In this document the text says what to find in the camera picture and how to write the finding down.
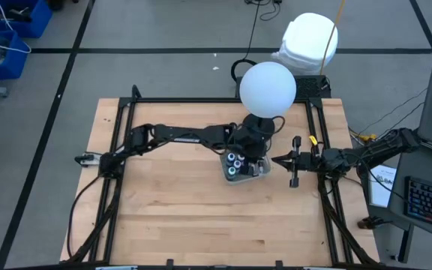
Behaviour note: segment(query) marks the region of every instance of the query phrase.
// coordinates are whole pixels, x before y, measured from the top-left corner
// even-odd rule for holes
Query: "yellow clip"
[[[370,136],[359,135],[359,138],[365,142],[376,139],[376,134],[371,134]]]
[[[309,140],[311,140],[311,142],[317,146],[318,145],[318,141],[316,140],[316,138],[314,136],[309,136]]]

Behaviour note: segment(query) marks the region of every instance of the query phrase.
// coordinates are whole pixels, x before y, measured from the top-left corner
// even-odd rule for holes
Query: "paper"
[[[379,165],[374,167],[371,172],[378,178],[378,180],[384,184],[388,189],[393,189],[393,183],[395,182],[396,169],[388,166]],[[370,178],[370,205],[379,207],[388,207],[389,196],[391,193],[386,190],[380,183],[374,179],[373,176]]]

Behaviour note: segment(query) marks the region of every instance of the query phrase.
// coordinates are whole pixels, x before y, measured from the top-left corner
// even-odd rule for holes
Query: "white ball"
[[[246,72],[239,95],[246,109],[255,116],[282,116],[296,97],[296,81],[282,64],[267,61]]]

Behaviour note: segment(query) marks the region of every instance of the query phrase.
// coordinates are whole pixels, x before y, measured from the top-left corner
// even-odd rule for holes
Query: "metal bracket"
[[[316,108],[322,110],[323,109],[323,101],[321,100],[321,97],[310,97],[309,102],[315,106]]]
[[[79,165],[81,165],[81,167],[85,167],[85,168],[92,165],[99,166],[100,160],[101,160],[101,154],[87,152],[87,151],[82,153],[82,155],[74,158],[74,161],[76,161]]]
[[[283,261],[282,260],[277,260],[275,262],[276,264],[276,269],[275,270],[283,270],[284,269],[284,265],[283,265]]]
[[[166,261],[166,270],[173,270],[174,267],[174,259],[168,259]]]

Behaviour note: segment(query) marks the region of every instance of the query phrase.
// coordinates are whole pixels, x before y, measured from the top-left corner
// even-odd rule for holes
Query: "wooden table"
[[[99,101],[88,151],[109,150],[117,104],[118,99]],[[331,147],[351,147],[341,100],[323,104]],[[203,128],[241,122],[247,114],[240,103],[138,103],[133,126]],[[313,114],[319,127],[315,110]],[[270,157],[287,154],[295,135],[302,137],[302,151],[310,149],[305,106],[295,103],[285,117],[285,127],[273,136]],[[95,167],[83,168],[78,192],[96,174]],[[358,179],[354,172],[348,176]],[[317,176],[300,172],[299,177],[299,187],[289,188],[290,173],[273,163],[265,178],[231,186],[224,181],[219,157],[197,144],[170,143],[132,157],[124,174],[111,264],[164,265],[174,259],[186,266],[273,266],[275,260],[285,266],[330,266]],[[88,189],[76,206],[73,252],[94,226],[102,182]],[[344,179],[339,185],[349,230],[379,261],[373,232],[356,225],[368,216],[361,187]],[[341,235],[336,227],[334,232],[344,261]],[[100,241],[98,258],[103,249]],[[63,248],[61,259],[67,258]]]

